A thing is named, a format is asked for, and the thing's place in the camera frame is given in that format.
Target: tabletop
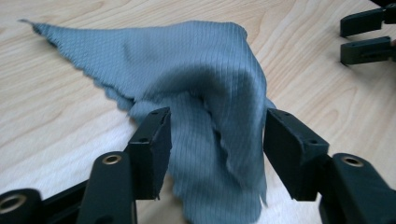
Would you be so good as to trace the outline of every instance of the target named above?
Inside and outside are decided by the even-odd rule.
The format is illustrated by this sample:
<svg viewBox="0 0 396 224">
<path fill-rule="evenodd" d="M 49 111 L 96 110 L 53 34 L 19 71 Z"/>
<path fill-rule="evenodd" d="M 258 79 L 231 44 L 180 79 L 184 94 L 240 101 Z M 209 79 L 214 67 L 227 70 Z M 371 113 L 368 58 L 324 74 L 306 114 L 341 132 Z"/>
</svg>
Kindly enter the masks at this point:
<svg viewBox="0 0 396 224">
<path fill-rule="evenodd" d="M 94 159 L 123 150 L 136 126 L 92 80 L 19 19 L 73 28 L 113 29 L 182 21 L 233 21 L 267 79 L 277 108 L 330 144 L 369 161 L 396 189 L 396 63 L 344 66 L 340 45 L 389 35 L 395 26 L 348 39 L 347 15 L 377 8 L 368 0 L 0 2 L 0 194 L 39 189 L 43 198 L 88 178 Z M 260 223 L 320 223 L 318 200 L 290 199 L 265 159 L 268 207 Z M 185 223 L 165 178 L 159 201 L 137 202 L 139 223 Z"/>
</svg>

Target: fabric fold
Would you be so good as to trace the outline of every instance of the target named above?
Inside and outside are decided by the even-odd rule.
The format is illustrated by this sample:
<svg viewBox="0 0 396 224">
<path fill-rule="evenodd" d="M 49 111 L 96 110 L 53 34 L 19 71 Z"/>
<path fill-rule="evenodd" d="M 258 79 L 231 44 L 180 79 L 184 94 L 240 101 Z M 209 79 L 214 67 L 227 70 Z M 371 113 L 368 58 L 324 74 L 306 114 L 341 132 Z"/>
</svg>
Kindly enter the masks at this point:
<svg viewBox="0 0 396 224">
<path fill-rule="evenodd" d="M 232 22 L 71 29 L 32 24 L 137 123 L 170 106 L 174 193 L 193 223 L 251 223 L 265 201 L 264 73 Z"/>
</svg>

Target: folded cloth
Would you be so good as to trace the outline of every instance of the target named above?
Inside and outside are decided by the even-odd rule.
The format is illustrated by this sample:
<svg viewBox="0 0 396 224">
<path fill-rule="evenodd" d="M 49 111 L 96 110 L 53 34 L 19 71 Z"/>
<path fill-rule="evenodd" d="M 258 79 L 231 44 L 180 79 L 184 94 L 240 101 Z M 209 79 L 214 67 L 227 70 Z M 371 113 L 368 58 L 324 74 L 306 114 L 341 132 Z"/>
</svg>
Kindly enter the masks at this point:
<svg viewBox="0 0 396 224">
<path fill-rule="evenodd" d="M 117 30 L 29 23 L 137 123 L 170 106 L 168 171 L 186 219 L 258 219 L 266 191 L 262 128 L 273 105 L 244 28 L 209 21 Z"/>
</svg>

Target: blue cloth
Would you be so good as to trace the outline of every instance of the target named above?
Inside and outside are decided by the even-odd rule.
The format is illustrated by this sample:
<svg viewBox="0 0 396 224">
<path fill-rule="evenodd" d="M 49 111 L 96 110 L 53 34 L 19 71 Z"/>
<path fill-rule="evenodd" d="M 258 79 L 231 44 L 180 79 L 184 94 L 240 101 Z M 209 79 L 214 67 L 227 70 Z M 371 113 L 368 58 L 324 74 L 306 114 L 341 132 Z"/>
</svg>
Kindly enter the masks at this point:
<svg viewBox="0 0 396 224">
<path fill-rule="evenodd" d="M 80 30 L 30 22 L 138 123 L 170 106 L 168 172 L 193 223 L 251 223 L 265 201 L 264 73 L 231 22 Z"/>
</svg>

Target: wooden table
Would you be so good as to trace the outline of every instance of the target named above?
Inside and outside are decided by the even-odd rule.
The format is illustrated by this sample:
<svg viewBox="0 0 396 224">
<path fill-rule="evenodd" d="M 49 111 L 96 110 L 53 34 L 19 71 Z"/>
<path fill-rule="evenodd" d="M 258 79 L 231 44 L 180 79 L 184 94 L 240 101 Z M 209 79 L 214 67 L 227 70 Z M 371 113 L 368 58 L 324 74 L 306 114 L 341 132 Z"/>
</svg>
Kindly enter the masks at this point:
<svg viewBox="0 0 396 224">
<path fill-rule="evenodd" d="M 18 19 L 110 29 L 189 20 L 234 21 L 268 81 L 268 96 L 331 144 L 370 161 L 396 189 L 396 63 L 343 66 L 340 45 L 395 26 L 339 37 L 346 15 L 376 8 L 368 0 L 22 1 L 0 3 L 0 193 L 39 189 L 44 198 L 89 176 L 93 160 L 123 150 L 135 126 L 92 80 Z M 319 223 L 317 203 L 290 200 L 268 161 L 262 223 Z M 162 199 L 138 202 L 140 223 L 183 223 L 166 177 Z"/>
</svg>

